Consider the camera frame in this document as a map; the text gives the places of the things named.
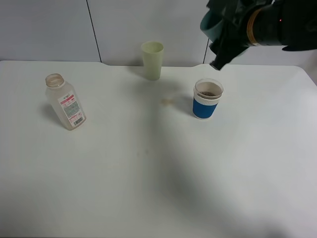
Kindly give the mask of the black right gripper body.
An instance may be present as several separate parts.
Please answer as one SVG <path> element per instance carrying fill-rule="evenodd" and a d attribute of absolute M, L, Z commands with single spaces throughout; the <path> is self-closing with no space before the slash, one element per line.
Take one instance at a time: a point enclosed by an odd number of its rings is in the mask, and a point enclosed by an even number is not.
<path fill-rule="evenodd" d="M 209 45 L 215 54 L 211 67 L 221 70 L 250 46 L 245 36 L 248 18 L 253 11 L 271 3 L 270 0 L 208 1 L 208 11 L 218 14 L 223 20 L 221 36 Z"/>

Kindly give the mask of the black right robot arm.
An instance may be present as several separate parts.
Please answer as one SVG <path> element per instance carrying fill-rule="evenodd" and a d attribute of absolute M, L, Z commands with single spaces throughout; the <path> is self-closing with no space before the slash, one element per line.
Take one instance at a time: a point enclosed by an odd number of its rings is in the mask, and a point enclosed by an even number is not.
<path fill-rule="evenodd" d="M 221 70 L 249 47 L 282 46 L 299 52 L 317 48 L 315 0 L 210 0 L 200 30 L 209 38 Z"/>

